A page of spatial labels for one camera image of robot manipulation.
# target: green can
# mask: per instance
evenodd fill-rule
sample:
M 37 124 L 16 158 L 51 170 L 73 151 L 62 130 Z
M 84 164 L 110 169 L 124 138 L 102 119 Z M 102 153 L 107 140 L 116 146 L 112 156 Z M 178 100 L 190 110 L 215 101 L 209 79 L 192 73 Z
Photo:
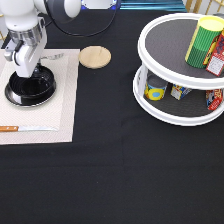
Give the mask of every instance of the green can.
M 224 29 L 224 19 L 203 16 L 198 20 L 185 61 L 196 68 L 205 68 Z

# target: white turntable organizer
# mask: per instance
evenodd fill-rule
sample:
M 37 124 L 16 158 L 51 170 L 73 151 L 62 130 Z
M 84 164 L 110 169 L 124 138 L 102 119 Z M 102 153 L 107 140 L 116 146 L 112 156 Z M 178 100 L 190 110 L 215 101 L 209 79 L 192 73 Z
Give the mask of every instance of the white turntable organizer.
M 224 88 L 224 76 L 216 77 L 205 69 L 185 62 L 197 21 L 202 15 L 176 13 L 159 17 L 145 26 L 138 41 L 142 66 L 138 69 L 133 91 L 141 107 L 154 117 L 175 125 L 196 126 L 222 114 L 224 103 L 215 111 L 206 107 L 205 90 Z M 159 101 L 144 97 L 148 71 L 160 78 L 193 90 L 181 100 L 171 96 L 171 87 Z

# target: wooden coaster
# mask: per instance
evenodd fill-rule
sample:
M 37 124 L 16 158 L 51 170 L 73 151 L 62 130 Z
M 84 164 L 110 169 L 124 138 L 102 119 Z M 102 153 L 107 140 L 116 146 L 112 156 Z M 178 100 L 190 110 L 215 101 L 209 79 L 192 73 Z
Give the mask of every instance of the wooden coaster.
M 80 63 L 87 68 L 102 68 L 111 60 L 111 53 L 101 46 L 90 46 L 79 53 Z

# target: black table surface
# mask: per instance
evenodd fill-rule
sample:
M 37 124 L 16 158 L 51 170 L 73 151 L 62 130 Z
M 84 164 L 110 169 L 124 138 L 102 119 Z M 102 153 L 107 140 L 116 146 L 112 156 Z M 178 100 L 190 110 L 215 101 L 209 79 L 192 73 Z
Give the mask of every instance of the black table surface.
M 112 13 L 83 10 L 62 27 L 95 32 Z M 224 116 L 174 126 L 133 95 L 140 33 L 168 13 L 120 10 L 90 38 L 47 28 L 46 48 L 100 45 L 112 60 L 97 70 L 79 65 L 72 143 L 0 146 L 0 223 L 224 223 Z

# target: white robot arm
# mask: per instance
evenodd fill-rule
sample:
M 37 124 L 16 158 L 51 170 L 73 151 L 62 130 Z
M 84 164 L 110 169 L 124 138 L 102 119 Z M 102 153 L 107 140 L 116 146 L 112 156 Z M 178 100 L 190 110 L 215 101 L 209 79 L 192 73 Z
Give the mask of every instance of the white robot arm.
M 81 0 L 48 0 L 54 19 L 68 22 L 81 9 Z M 0 0 L 0 10 L 5 16 L 11 41 L 5 58 L 13 61 L 18 76 L 29 78 L 46 46 L 45 22 L 38 13 L 47 14 L 44 0 Z

